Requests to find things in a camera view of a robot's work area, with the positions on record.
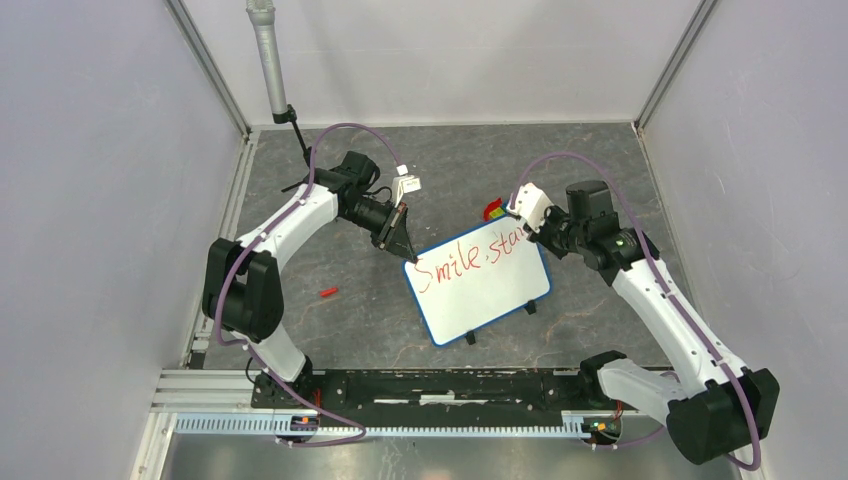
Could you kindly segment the blue framed whiteboard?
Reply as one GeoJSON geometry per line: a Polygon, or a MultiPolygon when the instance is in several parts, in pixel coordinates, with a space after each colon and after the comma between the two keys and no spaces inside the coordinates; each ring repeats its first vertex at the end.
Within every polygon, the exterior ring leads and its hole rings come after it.
{"type": "Polygon", "coordinates": [[[424,250],[401,267],[431,342],[442,347],[552,290],[540,247],[508,215],[424,250]]]}

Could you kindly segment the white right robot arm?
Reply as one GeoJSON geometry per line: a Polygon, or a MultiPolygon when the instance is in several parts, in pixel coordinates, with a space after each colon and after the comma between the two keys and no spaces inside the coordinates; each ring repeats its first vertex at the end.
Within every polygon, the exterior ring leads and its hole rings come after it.
{"type": "Polygon", "coordinates": [[[757,469],[780,392],[775,376],[752,370],[709,329],[647,236],[621,226],[606,182],[578,182],[566,195],[561,208],[527,183],[509,211],[531,242],[559,259],[578,255],[598,273],[639,316],[673,369],[664,376],[615,350],[597,354],[580,364],[580,400],[591,408],[619,401],[648,415],[693,464],[748,447],[750,461],[738,465],[757,469]]]}

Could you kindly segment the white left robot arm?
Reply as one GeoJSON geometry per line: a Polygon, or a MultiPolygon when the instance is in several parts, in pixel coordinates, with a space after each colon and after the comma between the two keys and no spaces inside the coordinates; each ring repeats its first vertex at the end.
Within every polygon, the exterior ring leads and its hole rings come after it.
{"type": "Polygon", "coordinates": [[[212,320],[215,334],[227,331],[255,354],[290,407],[312,399],[314,381],[309,358],[282,324],[283,269],[318,230],[337,219],[369,232],[377,249],[416,262],[402,198],[420,190],[421,180],[404,165],[397,171],[389,199],[379,201],[372,188],[379,168],[368,156],[349,151],[331,169],[311,168],[293,198],[260,226],[236,240],[218,238],[209,247],[202,313],[212,320]]]}

